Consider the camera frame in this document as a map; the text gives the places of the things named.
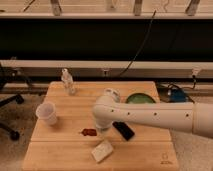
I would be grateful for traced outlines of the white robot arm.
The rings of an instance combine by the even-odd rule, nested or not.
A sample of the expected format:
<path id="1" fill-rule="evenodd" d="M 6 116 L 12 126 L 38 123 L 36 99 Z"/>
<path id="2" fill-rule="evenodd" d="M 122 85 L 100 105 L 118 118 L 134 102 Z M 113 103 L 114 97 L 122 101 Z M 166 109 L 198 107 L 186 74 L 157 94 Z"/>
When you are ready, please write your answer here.
<path id="1" fill-rule="evenodd" d="M 118 92 L 107 88 L 97 98 L 92 113 L 101 130 L 108 129 L 114 121 L 132 122 L 213 138 L 213 104 L 121 103 Z"/>

